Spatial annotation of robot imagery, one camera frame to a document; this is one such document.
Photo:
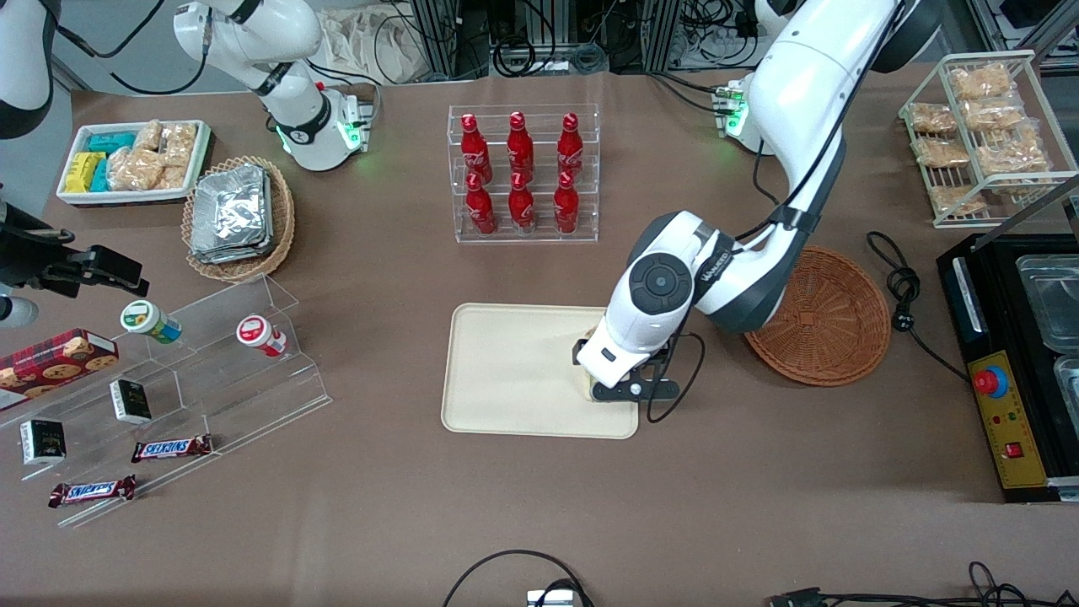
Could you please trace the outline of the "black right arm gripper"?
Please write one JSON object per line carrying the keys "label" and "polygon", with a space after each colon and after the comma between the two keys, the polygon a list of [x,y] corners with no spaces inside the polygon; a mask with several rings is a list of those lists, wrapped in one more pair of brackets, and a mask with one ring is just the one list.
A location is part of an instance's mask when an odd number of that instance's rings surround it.
{"label": "black right arm gripper", "polygon": [[1,282],[4,287],[51,291],[76,296],[82,285],[112,287],[146,298],[150,282],[144,265],[103,245],[84,252],[84,266],[71,257],[81,252],[69,247],[76,234],[54,229],[35,216],[4,202],[1,204]]}

